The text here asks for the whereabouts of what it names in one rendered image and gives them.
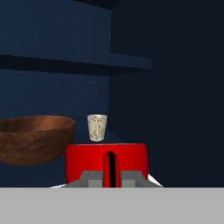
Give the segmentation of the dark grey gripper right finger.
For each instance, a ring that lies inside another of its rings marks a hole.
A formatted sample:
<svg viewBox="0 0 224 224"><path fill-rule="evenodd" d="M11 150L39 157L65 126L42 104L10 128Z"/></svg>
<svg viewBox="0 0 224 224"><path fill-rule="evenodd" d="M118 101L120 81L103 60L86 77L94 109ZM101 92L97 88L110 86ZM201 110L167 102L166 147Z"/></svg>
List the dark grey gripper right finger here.
<svg viewBox="0 0 224 224"><path fill-rule="evenodd" d="M149 182L140 171L122 171L121 187L147 187Z"/></svg>

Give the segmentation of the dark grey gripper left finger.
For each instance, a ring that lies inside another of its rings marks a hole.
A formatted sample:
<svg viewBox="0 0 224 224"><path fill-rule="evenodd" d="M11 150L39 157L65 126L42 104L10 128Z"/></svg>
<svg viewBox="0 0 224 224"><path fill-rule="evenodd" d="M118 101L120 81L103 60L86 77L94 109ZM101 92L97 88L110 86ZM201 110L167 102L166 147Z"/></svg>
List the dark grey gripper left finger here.
<svg viewBox="0 0 224 224"><path fill-rule="evenodd" d="M101 188L103 186L103 173L101 171L84 171L78 180L69 183L67 186Z"/></svg>

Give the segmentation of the red mug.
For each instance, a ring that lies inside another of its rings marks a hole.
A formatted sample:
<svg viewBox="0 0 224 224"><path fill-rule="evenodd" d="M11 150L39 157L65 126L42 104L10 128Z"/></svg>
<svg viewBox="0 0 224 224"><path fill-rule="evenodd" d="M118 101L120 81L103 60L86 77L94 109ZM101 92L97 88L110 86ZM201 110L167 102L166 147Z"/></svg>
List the red mug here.
<svg viewBox="0 0 224 224"><path fill-rule="evenodd" d="M69 184L83 172L102 172L104 187L120 187L121 172L141 172L148 178L147 148L144 143L69 144L65 172Z"/></svg>

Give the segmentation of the dark blue cabinet shelf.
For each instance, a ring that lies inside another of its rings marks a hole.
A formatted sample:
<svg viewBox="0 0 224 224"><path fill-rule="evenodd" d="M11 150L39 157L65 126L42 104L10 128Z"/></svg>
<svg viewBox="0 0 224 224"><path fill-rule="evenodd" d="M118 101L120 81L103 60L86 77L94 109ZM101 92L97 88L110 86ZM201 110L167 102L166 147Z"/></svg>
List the dark blue cabinet shelf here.
<svg viewBox="0 0 224 224"><path fill-rule="evenodd" d="M103 65L102 63L87 63L0 54L0 69L56 74L111 76L150 71L151 65L147 68L142 68L140 66Z"/></svg>

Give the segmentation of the pale patterned glass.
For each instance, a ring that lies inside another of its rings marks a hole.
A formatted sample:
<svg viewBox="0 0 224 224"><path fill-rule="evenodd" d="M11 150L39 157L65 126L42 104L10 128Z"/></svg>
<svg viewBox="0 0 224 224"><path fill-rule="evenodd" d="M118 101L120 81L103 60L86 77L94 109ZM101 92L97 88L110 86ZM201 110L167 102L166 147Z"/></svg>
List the pale patterned glass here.
<svg viewBox="0 0 224 224"><path fill-rule="evenodd" d="M104 140L108 117L106 115L89 115L87 126L89 138L93 142Z"/></svg>

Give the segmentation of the brown wooden bowl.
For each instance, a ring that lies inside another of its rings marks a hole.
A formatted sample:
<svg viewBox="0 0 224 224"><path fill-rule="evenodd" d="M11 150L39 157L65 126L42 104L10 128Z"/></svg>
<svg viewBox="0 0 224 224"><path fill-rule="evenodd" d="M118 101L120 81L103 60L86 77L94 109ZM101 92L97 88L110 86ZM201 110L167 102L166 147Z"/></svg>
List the brown wooden bowl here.
<svg viewBox="0 0 224 224"><path fill-rule="evenodd" d="M39 165L65 154L73 142L75 120L60 115L28 115L0 121L0 161Z"/></svg>

